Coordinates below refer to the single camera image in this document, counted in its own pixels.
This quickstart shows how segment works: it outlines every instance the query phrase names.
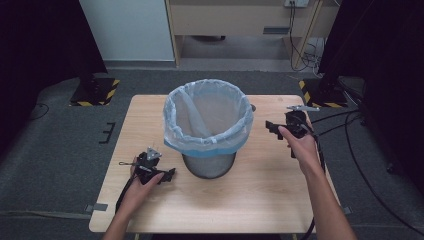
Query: person's left hand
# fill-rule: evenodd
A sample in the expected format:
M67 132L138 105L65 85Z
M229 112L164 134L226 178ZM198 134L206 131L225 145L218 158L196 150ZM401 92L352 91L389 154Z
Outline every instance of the person's left hand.
M137 157L134 157L133 163L137 162ZM135 167L131 167L131 176L134 172ZM121 206L117 212L117 214L124 214L126 217L131 218L131 215L137 211L137 209L141 206L144 199L150 193L152 188L158 184L158 182L162 179L164 173L159 173L155 175L148 183L145 185L141 184L138 178L135 178L127 192L125 193L124 199L122 200Z

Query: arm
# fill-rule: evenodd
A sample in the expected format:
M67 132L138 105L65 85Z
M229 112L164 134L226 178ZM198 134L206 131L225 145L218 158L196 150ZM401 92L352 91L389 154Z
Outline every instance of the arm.
M146 196L154 186L161 180L163 173L154 176L148 183L142 185L136 178L128 188L122 200L121 207L112 219L108 229L106 230L103 240L124 239L128 223L132 214L141 206Z
M278 129L293 149L305 175L318 239L356 239L320 166L314 138L308 134L297 139L286 128Z

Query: gray carpet floor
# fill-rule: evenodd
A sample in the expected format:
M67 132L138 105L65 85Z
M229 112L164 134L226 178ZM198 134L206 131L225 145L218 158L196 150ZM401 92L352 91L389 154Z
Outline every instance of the gray carpet floor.
M88 219L11 216L16 212L57 212L88 217L86 205L96 202L131 97L136 94L168 94L187 82L213 78L238 86L245 94L302 95L298 81L312 73L232 71L111 70L121 82L108 106L71 107L69 99L78 86L69 79L46 88L26 126L0 165L0 239L99 239ZM310 113L311 120L356 109L323 108ZM314 124L324 132L343 124L345 116ZM103 133L116 123L108 144ZM374 191L406 222L424 231L424 199L409 178L386 172L387 161L374 137L360 121L348 126L358 165ZM321 137L328 170L343 207L360 239L424 239L405 227L376 200L349 153L344 128ZM292 239L282 235L281 239Z

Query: black tape mark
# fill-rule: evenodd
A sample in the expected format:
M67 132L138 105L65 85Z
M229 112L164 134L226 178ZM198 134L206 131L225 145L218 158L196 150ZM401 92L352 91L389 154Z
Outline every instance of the black tape mark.
M103 133L108 133L106 141L100 141L99 144L108 144L110 137L112 136L113 129L115 128L115 122L106 123L107 125L112 125L109 131L103 131Z

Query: desk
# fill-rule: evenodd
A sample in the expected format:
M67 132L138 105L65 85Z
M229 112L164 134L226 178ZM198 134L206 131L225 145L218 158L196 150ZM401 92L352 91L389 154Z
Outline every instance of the desk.
M291 10L283 0L166 0L168 21L179 65L184 36L261 36L265 27L290 29ZM296 8L292 37L303 55L310 37L327 37L338 12L333 0L309 0ZM291 53L288 34L284 42ZM298 54L294 62L299 63Z
M162 109L166 95L134 96L94 211L90 230L105 232L115 203L129 178L128 166L148 146L163 154L158 169L176 168L172 182L155 187L128 226L139 233L297 233L312 220L306 181L287 142L265 128L265 120L284 123L286 107L299 96L249 95L256 106L252 130L233 167L217 179L193 176L179 152L163 144Z

